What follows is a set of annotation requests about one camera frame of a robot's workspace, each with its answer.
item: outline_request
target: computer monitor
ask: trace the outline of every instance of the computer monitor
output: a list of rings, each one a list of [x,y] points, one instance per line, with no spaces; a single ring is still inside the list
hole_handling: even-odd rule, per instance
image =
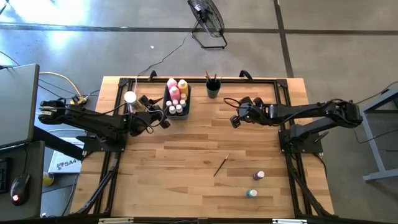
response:
[[[33,138],[39,65],[0,70],[0,149]]]

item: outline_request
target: yellow bottle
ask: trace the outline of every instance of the yellow bottle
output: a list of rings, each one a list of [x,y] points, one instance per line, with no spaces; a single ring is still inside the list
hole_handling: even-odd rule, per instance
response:
[[[188,97],[188,83],[181,79],[178,82],[178,88],[180,89],[180,93],[185,93],[185,95]]]

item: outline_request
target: yellow cable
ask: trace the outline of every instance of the yellow cable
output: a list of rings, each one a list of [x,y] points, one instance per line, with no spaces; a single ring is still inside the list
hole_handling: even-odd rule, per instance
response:
[[[2,52],[1,50],[0,50],[0,53],[4,54],[7,58],[11,59],[11,60],[12,60],[13,62],[15,62],[18,66],[20,66],[20,65],[18,64],[18,62],[15,61],[12,57],[8,56],[8,54]]]
[[[68,82],[70,82],[70,84],[72,84],[73,87],[75,88],[77,94],[78,94],[79,96],[81,95],[80,92],[79,92],[79,90],[77,89],[76,85],[75,85],[72,81],[70,81],[70,79],[69,79],[68,77],[66,77],[65,75],[61,75],[61,74],[58,74],[58,73],[55,73],[55,72],[40,72],[39,75],[41,75],[41,74],[56,75],[56,76],[59,76],[59,77],[62,77],[62,78],[64,78],[64,79],[68,80]]]

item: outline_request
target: black cup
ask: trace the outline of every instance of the black cup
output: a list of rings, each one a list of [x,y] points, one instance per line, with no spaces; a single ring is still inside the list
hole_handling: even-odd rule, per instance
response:
[[[215,82],[213,80],[211,80],[210,82],[207,81],[206,87],[207,87],[207,96],[212,99],[216,98],[218,95],[218,91],[221,88],[221,81],[220,80],[216,80]]]

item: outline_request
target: fan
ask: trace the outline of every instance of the fan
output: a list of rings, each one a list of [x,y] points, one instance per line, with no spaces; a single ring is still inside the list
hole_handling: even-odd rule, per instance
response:
[[[202,28],[204,28],[212,37],[222,37],[225,45],[205,47],[195,37],[195,35],[193,35],[193,31],[191,32],[192,37],[200,44],[203,49],[224,49],[227,46],[227,42],[224,38],[224,22],[214,2],[212,0],[188,0],[188,4],[197,20],[193,30],[195,30],[200,24]]]

